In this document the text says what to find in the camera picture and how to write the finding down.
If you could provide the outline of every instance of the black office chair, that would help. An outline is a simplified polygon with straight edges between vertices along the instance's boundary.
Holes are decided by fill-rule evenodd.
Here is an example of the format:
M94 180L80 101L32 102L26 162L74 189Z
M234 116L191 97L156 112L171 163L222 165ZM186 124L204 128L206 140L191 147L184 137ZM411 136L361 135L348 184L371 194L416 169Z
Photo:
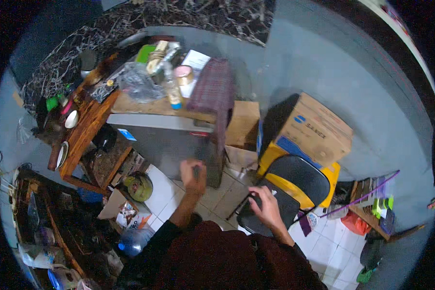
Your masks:
M313 202L314 208L324 201L330 191L330 183L327 177L303 158L296 155L284 155L275 159L264 175L255 183L256 186L267 186L269 190L275 190L274 195L279 205L279 211L285 227L288 229L295 220L300 211L300 203L293 197L285 193L266 179L267 174L274 174L284 178L290 183L300 188L304 194ZM261 223L258 217L251 210L248 201L249 195L234 209L227 217L229 220L234 214L237 214L237 222L250 233L259 233L272 237L272 232ZM253 197L258 206L261 207L259 197Z

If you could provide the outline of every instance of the black marble surface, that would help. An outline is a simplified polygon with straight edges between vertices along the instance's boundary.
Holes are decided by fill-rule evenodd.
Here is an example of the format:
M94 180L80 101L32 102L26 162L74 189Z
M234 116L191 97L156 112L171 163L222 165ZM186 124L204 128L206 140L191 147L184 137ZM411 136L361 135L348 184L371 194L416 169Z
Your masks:
M109 56L123 39L146 26L187 26L227 34L265 46L275 0L146 0L126 2L107 10L94 22L71 33L39 65L20 96L34 112L42 97L49 98L74 83L80 74L79 54L92 49Z

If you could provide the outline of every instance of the tape roll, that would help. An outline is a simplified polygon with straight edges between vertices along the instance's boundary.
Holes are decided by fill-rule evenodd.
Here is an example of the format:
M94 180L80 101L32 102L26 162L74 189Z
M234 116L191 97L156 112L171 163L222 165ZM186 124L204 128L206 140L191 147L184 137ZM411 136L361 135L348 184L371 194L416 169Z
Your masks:
M174 76L179 85L186 85L193 81L193 67L180 65L174 69Z

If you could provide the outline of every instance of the hand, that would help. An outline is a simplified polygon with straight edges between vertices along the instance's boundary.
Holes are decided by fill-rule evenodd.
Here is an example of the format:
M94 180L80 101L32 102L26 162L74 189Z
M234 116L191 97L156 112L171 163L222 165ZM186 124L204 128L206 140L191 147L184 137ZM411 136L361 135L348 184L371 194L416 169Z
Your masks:
M251 187L248 190L251 192L251 195L255 196L257 194L261 199L262 208L259 208L254 199L251 197L248 198L250 207L253 212L255 212L255 215L259 218L259 220L266 227L271 229L271 231L274 229L285 229L285 225L280 217L277 199L274 197L274 195L272 195L272 192L268 189L268 187Z
M198 178L195 179L193 169L199 168ZM203 195L206 189L206 166L202 161L187 159L180 163L180 177L184 183L186 193Z

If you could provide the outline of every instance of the blue water jug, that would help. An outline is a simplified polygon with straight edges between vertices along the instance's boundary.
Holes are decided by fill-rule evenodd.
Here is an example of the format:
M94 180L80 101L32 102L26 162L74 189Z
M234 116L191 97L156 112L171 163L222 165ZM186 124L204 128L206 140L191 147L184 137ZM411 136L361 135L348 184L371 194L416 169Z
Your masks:
M118 247L130 257L137 256L146 247L153 234L149 228L126 229L121 235Z

